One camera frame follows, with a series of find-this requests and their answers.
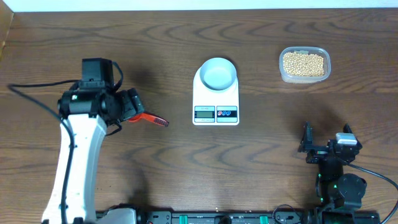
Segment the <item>white wall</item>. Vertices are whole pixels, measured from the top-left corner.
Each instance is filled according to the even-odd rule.
[[[14,12],[398,7],[398,0],[3,0]]]

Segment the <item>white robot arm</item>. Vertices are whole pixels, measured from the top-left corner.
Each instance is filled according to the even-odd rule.
[[[121,81],[114,85],[113,65],[121,73],[118,65],[110,60],[83,59],[83,78],[58,101],[63,122],[62,142],[54,187],[42,217],[43,224],[136,224],[136,211],[131,208],[110,210],[102,219],[96,218],[94,187],[106,128],[117,125],[119,129],[115,133],[121,130],[121,122],[127,119],[136,122],[141,118],[148,119],[148,116],[159,125],[167,126],[168,122],[144,113],[135,89],[117,92],[123,74]]]

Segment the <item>digital kitchen scale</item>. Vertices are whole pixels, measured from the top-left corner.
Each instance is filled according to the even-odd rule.
[[[192,123],[238,125],[239,89],[235,66],[224,58],[207,60],[193,78]]]

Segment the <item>green connector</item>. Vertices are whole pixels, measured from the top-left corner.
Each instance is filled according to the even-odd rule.
[[[260,216],[260,224],[268,224],[268,217]]]
[[[180,224],[188,224],[188,216],[180,215]]]

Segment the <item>wood grain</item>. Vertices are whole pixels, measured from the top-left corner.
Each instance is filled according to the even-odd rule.
[[[289,46],[326,49],[332,73],[310,85],[284,83]],[[241,123],[196,127],[192,80],[215,56],[238,68]],[[398,9],[19,13],[0,63],[0,82],[81,77],[81,59],[115,60],[123,88],[170,121],[125,124],[99,157],[96,208],[120,202],[174,210],[273,210],[318,204],[317,167],[297,153],[311,121],[319,144],[349,122],[364,145],[355,164],[398,180]],[[55,109],[67,86],[26,90]],[[50,197],[59,124],[0,86],[0,223],[37,223]],[[397,194],[368,182],[364,210],[385,217]]]

